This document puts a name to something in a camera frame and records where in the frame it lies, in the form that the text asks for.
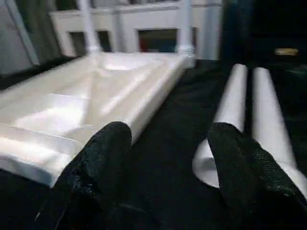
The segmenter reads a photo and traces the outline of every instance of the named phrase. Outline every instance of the white cylinder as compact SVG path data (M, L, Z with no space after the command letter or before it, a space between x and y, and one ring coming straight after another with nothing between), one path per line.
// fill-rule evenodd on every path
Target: white cylinder
M192 44L192 6L191 0L179 2L179 29L176 52L187 56L187 68L195 66L194 46Z
M245 66L237 64L233 67L215 115L215 122L226 122L243 131L246 76L247 68ZM198 179L207 185L219 188L215 161L207 140L199 145L192 168Z
M88 0L78 0L78 7L83 16L85 47L89 54L97 54L102 51L97 32L94 29Z
M257 68L254 79L253 137L274 157L307 198L307 178L296 167L290 138L270 73L267 69Z

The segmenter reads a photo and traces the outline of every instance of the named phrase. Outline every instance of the window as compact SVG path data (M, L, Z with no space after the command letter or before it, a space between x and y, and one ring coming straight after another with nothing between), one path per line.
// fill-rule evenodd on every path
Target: window
M100 46L104 49L105 52L111 52L111 45L109 41L109 34L108 31L97 31ZM84 32L70 32L71 39L73 46L75 47L76 55L82 56L85 55L85 39L84 39Z
M196 47L197 29L193 28L193 43ZM177 29L139 30L141 52L174 53L177 44Z

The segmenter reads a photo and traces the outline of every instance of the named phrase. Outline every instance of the textured black material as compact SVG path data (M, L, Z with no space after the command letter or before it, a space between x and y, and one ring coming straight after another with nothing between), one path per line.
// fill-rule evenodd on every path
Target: textured black material
M241 229L306 229L307 201L271 154L233 125L214 123L208 143L220 191Z
M29 78L36 77L38 74L43 73L49 69L55 68L59 65L65 64L76 57L61 57L47 63L43 63L39 66L33 66L32 68L25 69L20 72L0 75L0 91L5 90L15 84L25 81Z
M39 211L33 230L92 229L120 199L124 159L131 148L130 128L113 122L97 132L64 169ZM104 219L96 222L104 226Z

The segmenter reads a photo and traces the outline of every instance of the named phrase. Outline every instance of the gray curtain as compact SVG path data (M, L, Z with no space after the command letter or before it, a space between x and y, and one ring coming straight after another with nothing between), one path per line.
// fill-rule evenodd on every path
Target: gray curtain
M61 56L46 0L16 0L40 63Z

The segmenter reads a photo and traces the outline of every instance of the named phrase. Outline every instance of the gold label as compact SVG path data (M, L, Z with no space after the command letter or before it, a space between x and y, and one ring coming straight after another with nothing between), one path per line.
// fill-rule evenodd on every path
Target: gold label
M290 49L290 48L278 48L275 50L276 55L296 56L297 53L298 53L297 49Z

